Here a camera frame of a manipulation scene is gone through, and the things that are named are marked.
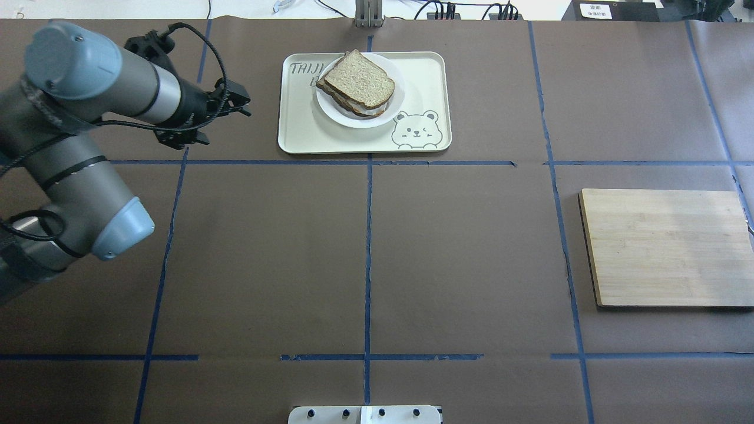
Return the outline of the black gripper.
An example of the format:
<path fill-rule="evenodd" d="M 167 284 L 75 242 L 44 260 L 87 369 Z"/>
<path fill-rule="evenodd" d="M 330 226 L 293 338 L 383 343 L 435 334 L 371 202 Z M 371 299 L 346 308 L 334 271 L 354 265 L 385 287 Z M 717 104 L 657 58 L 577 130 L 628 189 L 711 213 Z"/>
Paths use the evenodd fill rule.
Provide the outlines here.
<path fill-rule="evenodd" d="M 209 145 L 207 136 L 192 127 L 206 123 L 213 113 L 217 117 L 235 112 L 247 117 L 252 115 L 248 109 L 251 98 L 242 84 L 218 79 L 215 90 L 211 92 L 202 91 L 185 79 L 179 79 L 178 85 L 180 99 L 177 110 L 166 121 L 156 124 L 159 128 L 165 128 L 164 131 L 154 132 L 162 145 L 171 148 L 184 148 L 194 143 Z"/>

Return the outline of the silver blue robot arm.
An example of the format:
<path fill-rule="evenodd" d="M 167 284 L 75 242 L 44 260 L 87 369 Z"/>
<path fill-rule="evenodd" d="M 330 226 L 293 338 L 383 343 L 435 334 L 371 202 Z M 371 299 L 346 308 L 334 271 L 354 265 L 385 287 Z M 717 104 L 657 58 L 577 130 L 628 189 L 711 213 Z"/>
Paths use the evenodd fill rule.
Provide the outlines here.
<path fill-rule="evenodd" d="M 170 60 L 178 29 L 129 38 L 123 47 L 67 21 L 40 27 L 24 72 L 2 92 L 2 174 L 22 167 L 49 202 L 2 219 L 2 304 L 51 281 L 80 258 L 112 260 L 154 233 L 154 221 L 91 132 L 138 128 L 182 150 L 209 140 L 216 118 L 250 115 L 241 84 L 221 77 L 203 91 Z"/>

